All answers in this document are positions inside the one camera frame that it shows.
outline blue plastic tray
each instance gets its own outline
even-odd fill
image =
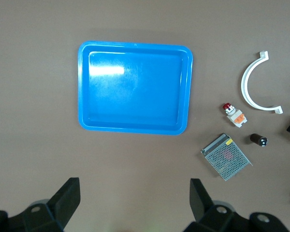
[[[88,41],[78,51],[78,117],[93,131],[178,135],[192,53],[184,46]]]

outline gray floor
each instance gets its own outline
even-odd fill
[[[77,50],[87,40],[182,44],[194,54],[187,130],[179,136],[86,131],[77,119]],[[270,60],[240,79],[262,50]],[[230,102],[248,122],[234,127]],[[67,232],[180,232],[193,221],[189,180],[244,217],[290,229],[290,0],[0,0],[0,209],[15,215],[72,176],[82,200]],[[250,159],[225,182],[200,150],[229,134]],[[262,148],[252,133],[268,137]]]

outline yellow sticker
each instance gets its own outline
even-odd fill
[[[226,145],[230,145],[230,143],[232,143],[233,140],[232,139],[229,139],[227,142],[226,142]]]

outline perforated metal cover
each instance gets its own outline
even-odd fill
[[[230,179],[250,163],[226,134],[222,134],[201,152],[224,180]]]

